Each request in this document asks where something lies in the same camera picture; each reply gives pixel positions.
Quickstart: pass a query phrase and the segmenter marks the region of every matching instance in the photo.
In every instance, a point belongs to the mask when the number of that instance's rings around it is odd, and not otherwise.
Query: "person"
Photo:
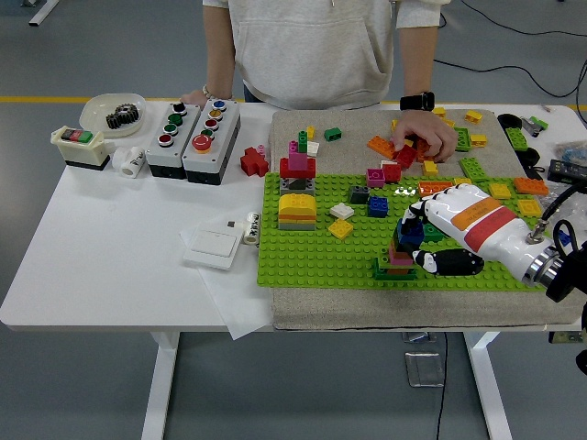
[[[418,135],[434,161],[458,136],[424,110],[431,94],[440,8],[450,0],[204,0],[207,83],[181,97],[204,106],[228,99],[238,67],[246,102],[285,109],[351,109],[378,104],[393,67],[393,22],[404,66],[403,110],[393,143]]]

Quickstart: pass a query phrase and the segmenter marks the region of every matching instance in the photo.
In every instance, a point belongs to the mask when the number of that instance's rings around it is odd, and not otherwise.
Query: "beige fabric mat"
[[[525,176],[495,115],[483,115],[474,125],[464,120],[467,110],[447,110],[456,127],[488,138],[485,148],[457,152],[438,164],[440,175],[462,176],[459,159],[475,157],[491,177]],[[300,130],[316,128],[320,142],[316,169],[321,174],[363,174],[379,166],[383,156],[366,147],[375,135],[390,138],[394,110],[280,111],[271,124],[271,170],[287,157],[289,141]],[[326,142],[324,131],[340,128],[342,138]],[[411,167],[405,175],[422,175]],[[331,289],[272,289],[273,325],[282,330],[375,329],[399,327],[507,327],[571,324],[581,314],[585,298],[574,291],[559,304],[536,291],[375,291]]]

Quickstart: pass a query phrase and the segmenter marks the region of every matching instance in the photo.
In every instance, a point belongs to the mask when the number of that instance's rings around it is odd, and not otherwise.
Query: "table leg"
[[[492,440],[512,440],[502,397],[493,374],[492,361],[487,351],[488,344],[498,335],[499,332],[464,333],[489,436]]]
[[[180,332],[151,333],[157,344],[157,360],[150,385],[149,403],[143,425],[142,440],[161,440],[165,433],[167,406],[172,391],[173,371]]]

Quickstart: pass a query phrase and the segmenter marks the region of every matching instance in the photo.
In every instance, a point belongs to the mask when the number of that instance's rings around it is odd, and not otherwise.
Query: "green button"
[[[92,132],[90,131],[84,131],[80,137],[77,139],[78,142],[81,142],[82,144],[87,144],[91,138],[93,138],[94,135],[92,134]]]

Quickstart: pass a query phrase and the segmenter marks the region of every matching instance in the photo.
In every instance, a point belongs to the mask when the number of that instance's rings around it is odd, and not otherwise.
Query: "yellow floor line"
[[[11,104],[85,104],[91,96],[0,96],[0,103],[11,103]],[[177,97],[174,98],[145,98],[147,101],[177,101]],[[237,99],[236,101],[243,103],[244,100]],[[398,104],[397,101],[382,101],[382,104]],[[465,103],[443,103],[443,104],[465,104]],[[577,110],[575,104],[565,104],[572,110]],[[584,112],[587,111],[587,105],[579,105],[579,109]]]

